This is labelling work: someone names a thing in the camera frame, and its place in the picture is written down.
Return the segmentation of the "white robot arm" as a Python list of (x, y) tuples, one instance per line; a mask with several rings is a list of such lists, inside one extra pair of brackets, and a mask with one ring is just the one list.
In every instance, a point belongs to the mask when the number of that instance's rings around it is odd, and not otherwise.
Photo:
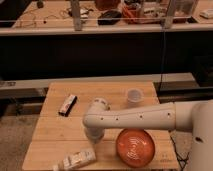
[(95, 98), (82, 122), (85, 134), (94, 143), (100, 141), (105, 129), (113, 128), (191, 132), (188, 171), (213, 171), (213, 100), (110, 110), (105, 99)]

